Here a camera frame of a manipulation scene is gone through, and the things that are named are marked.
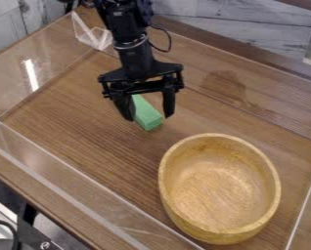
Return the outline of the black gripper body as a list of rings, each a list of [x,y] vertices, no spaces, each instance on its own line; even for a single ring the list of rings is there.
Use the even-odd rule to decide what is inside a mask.
[[[117,52],[122,66],[98,77],[106,98],[166,90],[177,93],[184,88],[183,65],[157,61],[149,42],[134,48],[117,49]]]

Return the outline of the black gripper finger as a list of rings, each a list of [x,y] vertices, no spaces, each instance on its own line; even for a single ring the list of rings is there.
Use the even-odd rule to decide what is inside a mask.
[[[165,85],[162,90],[164,96],[164,112],[165,117],[169,118],[176,112],[176,81],[172,76],[164,78]]]
[[[124,92],[113,92],[112,100],[125,120],[133,121],[136,115],[136,107],[132,95]]]

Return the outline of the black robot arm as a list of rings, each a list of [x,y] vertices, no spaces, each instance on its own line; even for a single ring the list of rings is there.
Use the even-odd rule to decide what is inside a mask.
[[[152,26],[154,16],[150,0],[93,0],[98,15],[112,32],[114,50],[120,55],[122,67],[102,74],[98,82],[102,85],[104,97],[109,98],[122,115],[133,121],[136,107],[133,96],[161,92],[165,117],[176,112],[176,93],[184,88],[183,65],[160,62],[153,56],[146,28]]]

